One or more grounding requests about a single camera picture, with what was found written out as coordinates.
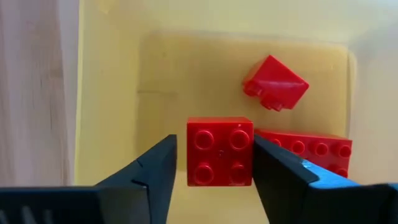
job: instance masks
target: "red 2x4 lego brick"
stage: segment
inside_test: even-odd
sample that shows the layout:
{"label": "red 2x4 lego brick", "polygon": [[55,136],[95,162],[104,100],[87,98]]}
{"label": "red 2x4 lego brick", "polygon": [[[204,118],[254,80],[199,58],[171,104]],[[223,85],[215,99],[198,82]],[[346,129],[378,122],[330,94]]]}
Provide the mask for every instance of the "red 2x4 lego brick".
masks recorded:
{"label": "red 2x4 lego brick", "polygon": [[343,177],[348,176],[352,140],[336,136],[282,133],[255,129],[264,139]]}

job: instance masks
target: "lego stud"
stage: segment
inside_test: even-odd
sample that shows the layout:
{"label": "lego stud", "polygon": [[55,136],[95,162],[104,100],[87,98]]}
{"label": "lego stud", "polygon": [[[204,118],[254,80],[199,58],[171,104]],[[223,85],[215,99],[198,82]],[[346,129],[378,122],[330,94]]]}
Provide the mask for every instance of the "lego stud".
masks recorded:
{"label": "lego stud", "polygon": [[248,96],[260,96],[262,91],[263,89],[253,81],[248,81],[243,88],[243,92]]}
{"label": "lego stud", "polygon": [[335,174],[338,174],[338,175],[340,175],[340,176],[342,176],[342,177],[345,177],[345,178],[348,177],[348,171],[347,171],[346,169],[344,169],[344,168],[338,166],[338,165],[334,165],[334,164],[333,164],[333,165],[331,165],[331,166],[328,168],[328,170],[330,170],[330,171],[334,172]]}
{"label": "lego stud", "polygon": [[195,147],[201,150],[210,149],[214,144],[214,137],[209,131],[198,131],[195,135]]}
{"label": "lego stud", "polygon": [[278,139],[273,139],[273,140],[271,140],[271,142],[274,143],[275,145],[279,146],[279,147],[282,146],[282,143],[280,143],[280,140],[278,140]]}
{"label": "lego stud", "polygon": [[193,179],[198,185],[208,185],[214,179],[213,169],[209,164],[202,163],[195,169]]}
{"label": "lego stud", "polygon": [[332,149],[332,153],[342,159],[348,159],[351,155],[351,147],[339,144]]}
{"label": "lego stud", "polygon": [[316,156],[324,156],[328,154],[329,147],[324,143],[317,142],[310,148],[310,151]]}
{"label": "lego stud", "polygon": [[245,131],[237,129],[231,133],[229,143],[233,149],[239,151],[250,144],[250,137]]}
{"label": "lego stud", "polygon": [[296,154],[296,155],[300,155],[301,153],[304,152],[305,150],[305,145],[302,141],[294,141],[292,144],[292,147],[290,148],[290,150]]}
{"label": "lego stud", "polygon": [[236,162],[231,167],[231,181],[235,185],[243,185],[247,179],[247,172],[241,163]]}

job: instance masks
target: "red lego brick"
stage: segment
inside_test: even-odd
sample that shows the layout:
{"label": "red lego brick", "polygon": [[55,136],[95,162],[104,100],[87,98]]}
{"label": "red lego brick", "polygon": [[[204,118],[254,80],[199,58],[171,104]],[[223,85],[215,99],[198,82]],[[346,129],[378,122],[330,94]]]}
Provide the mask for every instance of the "red lego brick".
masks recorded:
{"label": "red lego brick", "polygon": [[243,91],[257,96],[269,110],[293,109],[309,84],[272,55],[254,66],[243,80]]}
{"label": "red lego brick", "polygon": [[254,132],[322,168],[343,177],[348,176],[352,140],[331,135],[282,133],[263,129],[255,129]]}
{"label": "red lego brick", "polygon": [[246,118],[190,118],[188,186],[251,185],[253,135]]}

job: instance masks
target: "red 2x2 lego brick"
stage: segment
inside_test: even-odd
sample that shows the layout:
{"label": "red 2x2 lego brick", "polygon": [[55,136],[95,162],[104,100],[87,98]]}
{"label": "red 2x2 lego brick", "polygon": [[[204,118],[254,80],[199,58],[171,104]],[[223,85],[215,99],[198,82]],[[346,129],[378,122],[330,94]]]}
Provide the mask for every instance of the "red 2x2 lego brick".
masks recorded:
{"label": "red 2x2 lego brick", "polygon": [[293,109],[308,88],[305,80],[271,55],[243,81],[245,94],[259,97],[262,106],[276,111]]}
{"label": "red 2x2 lego brick", "polygon": [[188,185],[251,185],[253,135],[253,123],[246,118],[190,118]]}

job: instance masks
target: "yellow container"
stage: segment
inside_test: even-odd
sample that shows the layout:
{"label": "yellow container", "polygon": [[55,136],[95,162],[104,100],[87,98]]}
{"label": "yellow container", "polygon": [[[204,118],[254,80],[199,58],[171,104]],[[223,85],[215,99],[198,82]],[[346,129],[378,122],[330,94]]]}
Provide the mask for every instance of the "yellow container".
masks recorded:
{"label": "yellow container", "polygon": [[[76,184],[97,183],[174,133],[168,222],[264,223],[254,186],[186,186],[189,116],[246,116],[262,128],[349,136],[350,177],[398,180],[398,106],[389,100],[398,50],[388,44],[397,8],[387,0],[82,0]],[[267,111],[241,91],[243,76],[268,54],[310,84],[294,110]]]}

